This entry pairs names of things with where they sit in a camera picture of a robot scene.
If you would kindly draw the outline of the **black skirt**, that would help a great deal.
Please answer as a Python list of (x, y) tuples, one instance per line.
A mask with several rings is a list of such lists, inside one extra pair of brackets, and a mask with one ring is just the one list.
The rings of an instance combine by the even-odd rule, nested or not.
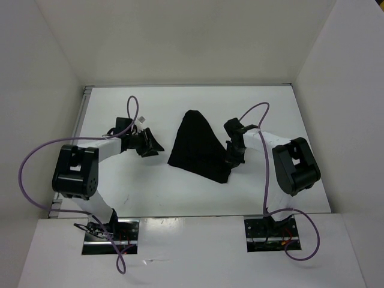
[(225, 148), (198, 110), (185, 113), (167, 163), (220, 184), (227, 183), (231, 173)]

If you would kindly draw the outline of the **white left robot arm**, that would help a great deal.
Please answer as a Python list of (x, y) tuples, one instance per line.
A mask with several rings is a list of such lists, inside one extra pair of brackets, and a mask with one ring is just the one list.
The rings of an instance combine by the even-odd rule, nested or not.
[(59, 152), (52, 188), (89, 214), (85, 231), (98, 238), (114, 239), (122, 229), (116, 211), (98, 192), (99, 165), (128, 149), (143, 158), (164, 151), (149, 128), (126, 128), (88, 146), (63, 145)]

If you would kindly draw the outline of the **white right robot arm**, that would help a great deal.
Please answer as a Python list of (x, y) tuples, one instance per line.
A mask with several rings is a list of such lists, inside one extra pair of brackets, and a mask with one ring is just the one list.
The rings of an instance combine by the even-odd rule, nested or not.
[(224, 124), (230, 139), (226, 142), (226, 162), (231, 168), (245, 163), (245, 152), (253, 149), (264, 153), (266, 178), (274, 168), (279, 191), (268, 205), (269, 184), (263, 198), (263, 229), (270, 236), (278, 235), (293, 214), (293, 198), (310, 189), (321, 179), (321, 172), (306, 139), (288, 139), (262, 131), (256, 125), (244, 126), (233, 118)]

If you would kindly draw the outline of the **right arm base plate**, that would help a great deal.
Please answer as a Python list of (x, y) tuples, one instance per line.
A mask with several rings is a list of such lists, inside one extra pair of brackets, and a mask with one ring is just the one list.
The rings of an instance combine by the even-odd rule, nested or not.
[(270, 252), (301, 250), (299, 233), (293, 216), (283, 221), (274, 221), (272, 217), (245, 217), (245, 237), (247, 251)]

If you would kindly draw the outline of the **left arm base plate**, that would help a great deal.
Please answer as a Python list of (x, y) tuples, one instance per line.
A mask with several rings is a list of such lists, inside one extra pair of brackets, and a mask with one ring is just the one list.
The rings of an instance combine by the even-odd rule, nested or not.
[(118, 220), (116, 227), (105, 224), (106, 233), (99, 224), (89, 222), (74, 226), (85, 233), (82, 255), (107, 255), (116, 254), (108, 235), (113, 239), (122, 254), (137, 254), (139, 237), (139, 219), (127, 218)]

